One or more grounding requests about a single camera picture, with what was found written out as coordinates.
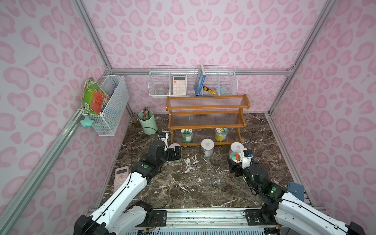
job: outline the wire basket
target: wire basket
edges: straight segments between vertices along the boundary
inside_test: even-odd
[[[111,95],[105,109],[100,114],[85,113],[94,121],[92,127],[99,136],[115,136],[120,119],[129,100],[127,84],[123,76],[108,75],[100,86],[107,94]]]
[[[199,68],[200,65],[149,66],[147,79],[149,95],[157,98],[177,96],[173,94],[173,76],[186,76],[186,96],[196,96],[194,84]],[[204,65],[204,69],[206,72],[204,86],[212,89],[218,96],[236,96],[238,94],[238,79],[235,73],[235,66]],[[221,90],[227,90],[228,92],[221,94]],[[200,96],[213,95],[202,89]]]

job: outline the marble floor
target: marble floor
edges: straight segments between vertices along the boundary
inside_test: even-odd
[[[168,131],[168,115],[155,115],[158,131]],[[241,129],[243,144],[252,149],[254,159],[262,163],[270,179],[286,187],[292,176],[277,145],[264,114],[244,114],[246,127]],[[120,149],[115,168],[129,166],[147,153],[156,134],[146,135],[134,115]],[[154,208],[210,208],[210,207],[261,207],[259,196],[252,195],[242,177],[228,171],[227,158],[230,146],[215,146],[210,158],[203,158],[200,146],[187,146],[182,150],[182,161],[165,163],[162,173],[134,198],[146,201]],[[102,204],[113,194],[114,173],[107,185]]]

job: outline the white calculator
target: white calculator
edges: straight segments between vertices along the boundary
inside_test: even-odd
[[[120,186],[125,182],[129,174],[129,167],[120,167],[115,169],[115,180],[114,180],[114,193]]]
[[[187,76],[173,76],[173,94],[175,96],[187,95]]]

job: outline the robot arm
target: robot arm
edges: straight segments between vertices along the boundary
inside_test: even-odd
[[[264,201],[259,216],[266,224],[277,222],[303,235],[365,235],[358,224],[351,222],[347,225],[331,218],[271,182],[261,164],[251,161],[249,167],[242,168],[241,163],[229,159],[229,167],[235,176],[244,177],[252,194],[258,194]]]
[[[136,163],[122,186],[90,217],[82,215],[74,225],[74,235],[126,234],[138,224],[145,222],[152,206],[139,201],[126,208],[133,198],[159,173],[168,160],[168,134],[158,135],[149,146],[149,152]]]

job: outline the yellow utility knife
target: yellow utility knife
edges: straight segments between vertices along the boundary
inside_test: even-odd
[[[204,90],[210,92],[211,94],[213,94],[213,95],[215,95],[215,96],[217,95],[214,91],[210,90],[210,89],[207,88],[206,86],[204,86]]]

